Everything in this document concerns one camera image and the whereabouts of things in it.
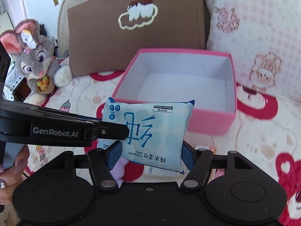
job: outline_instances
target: wet wipes package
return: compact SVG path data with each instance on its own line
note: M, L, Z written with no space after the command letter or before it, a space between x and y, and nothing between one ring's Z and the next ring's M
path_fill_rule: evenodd
M125 124L129 128L122 141L122 156L129 161L183 173L181 151L195 101L179 103L117 103L109 98L103 121ZM98 140L106 149L114 140Z

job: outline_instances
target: open box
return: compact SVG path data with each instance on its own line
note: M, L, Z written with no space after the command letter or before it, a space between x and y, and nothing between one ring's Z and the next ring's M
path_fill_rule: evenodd
M236 115L236 82L231 55L196 49L140 49L112 97L117 102L195 100L188 131L228 132Z

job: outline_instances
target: rabbit eye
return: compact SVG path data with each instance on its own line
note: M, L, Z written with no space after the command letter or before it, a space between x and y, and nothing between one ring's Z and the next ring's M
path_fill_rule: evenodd
M42 63L45 60L45 58L46 58L46 53L44 51L40 51L38 53L38 61Z
M30 72L32 72L32 69L31 69L29 66L25 65L25 66L23 67L23 71L24 71L25 73L30 73Z

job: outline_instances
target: white fluffy paw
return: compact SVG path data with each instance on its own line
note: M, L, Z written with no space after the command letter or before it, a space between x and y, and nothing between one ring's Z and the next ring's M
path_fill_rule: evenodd
M73 79L73 75L69 65L62 66L56 73L53 79L57 87L64 87L68 85Z
M39 93L32 93L28 96L28 103L31 105L41 106L46 102L47 95L42 95Z

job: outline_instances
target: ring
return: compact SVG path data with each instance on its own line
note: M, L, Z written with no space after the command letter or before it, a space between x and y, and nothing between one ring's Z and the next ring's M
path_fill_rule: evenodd
M4 182L0 182L0 189L5 189L5 183Z

